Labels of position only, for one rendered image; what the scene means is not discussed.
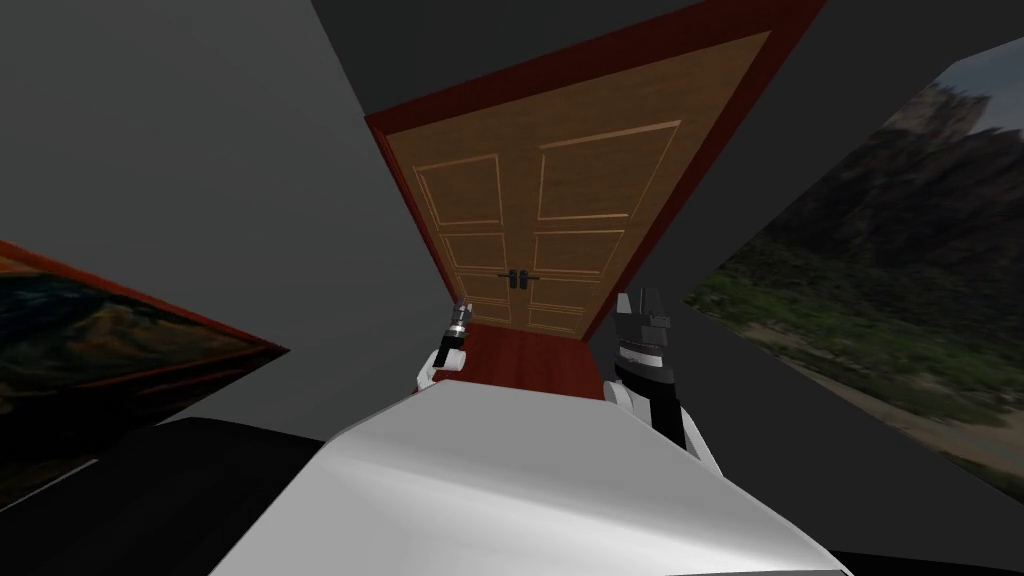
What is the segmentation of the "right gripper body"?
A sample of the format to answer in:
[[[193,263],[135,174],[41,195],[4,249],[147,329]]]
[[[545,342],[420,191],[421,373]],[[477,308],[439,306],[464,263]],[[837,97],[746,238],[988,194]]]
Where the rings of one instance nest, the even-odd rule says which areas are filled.
[[[638,313],[614,314],[616,335],[621,341],[641,346],[667,346],[668,329],[671,327],[667,316]]]

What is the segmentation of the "brown wooden door leaf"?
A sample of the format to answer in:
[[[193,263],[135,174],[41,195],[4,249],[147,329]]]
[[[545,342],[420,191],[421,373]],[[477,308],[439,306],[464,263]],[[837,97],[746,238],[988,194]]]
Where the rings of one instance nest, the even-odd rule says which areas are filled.
[[[519,330],[580,338],[769,39],[760,32],[573,86],[537,146]]]
[[[445,280],[476,323],[514,325],[511,213],[500,143],[482,112],[394,132],[386,142],[429,232]]]

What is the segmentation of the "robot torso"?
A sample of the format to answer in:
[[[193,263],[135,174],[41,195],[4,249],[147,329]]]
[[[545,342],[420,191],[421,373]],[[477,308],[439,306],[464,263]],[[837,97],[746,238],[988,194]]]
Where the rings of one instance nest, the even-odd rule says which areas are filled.
[[[843,576],[613,403],[442,381],[333,437],[210,576]]]

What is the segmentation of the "mountain landscape picture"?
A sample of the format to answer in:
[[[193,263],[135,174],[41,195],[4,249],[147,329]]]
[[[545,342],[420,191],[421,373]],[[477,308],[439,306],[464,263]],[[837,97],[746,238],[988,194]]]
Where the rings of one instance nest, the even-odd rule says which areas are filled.
[[[686,301],[1024,504],[1024,37],[951,64]]]

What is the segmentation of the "orange framed dark painting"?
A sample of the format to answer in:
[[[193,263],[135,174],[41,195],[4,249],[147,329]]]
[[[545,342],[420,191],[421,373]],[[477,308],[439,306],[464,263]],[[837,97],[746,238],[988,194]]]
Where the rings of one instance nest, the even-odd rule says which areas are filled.
[[[0,240],[0,510],[284,355]]]

